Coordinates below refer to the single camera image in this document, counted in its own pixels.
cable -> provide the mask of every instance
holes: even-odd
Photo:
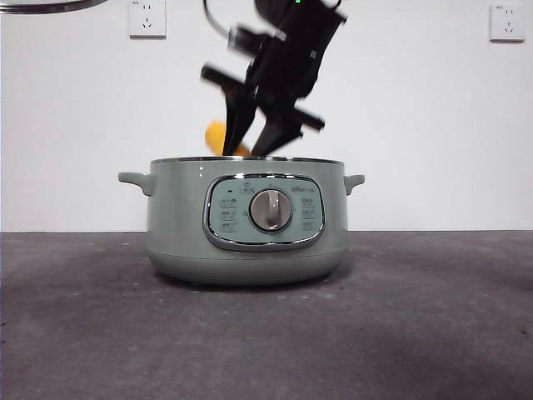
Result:
[[[215,20],[215,18],[213,18],[213,16],[209,12],[207,0],[203,0],[203,11],[206,14],[207,21],[209,21],[213,29],[215,29],[224,38],[228,39],[230,36],[229,30],[225,29],[220,23]]]

pot lid rim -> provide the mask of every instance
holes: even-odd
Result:
[[[206,156],[206,157],[174,157],[174,158],[159,158],[150,162],[153,164],[160,163],[175,163],[186,161],[293,161],[299,163],[325,163],[336,164],[344,166],[344,163],[336,160],[326,160],[322,158],[305,158],[305,157],[254,157],[254,156]]]

pot handle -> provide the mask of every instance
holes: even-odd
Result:
[[[146,175],[138,172],[120,172],[118,174],[118,180],[120,182],[137,185],[147,196],[153,195],[153,192],[156,188],[156,177],[150,174]]]
[[[346,188],[346,195],[351,195],[351,190],[355,186],[362,185],[365,182],[365,176],[364,175],[350,175],[348,177],[344,177],[344,187]]]

control panel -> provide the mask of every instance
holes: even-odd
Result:
[[[276,251],[312,245],[324,228],[321,190],[309,177],[237,174],[217,179],[204,231],[221,248]]]

silver knob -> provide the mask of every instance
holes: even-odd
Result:
[[[253,198],[250,215],[252,221],[261,229],[278,231],[291,219],[291,201],[279,190],[264,190]]]

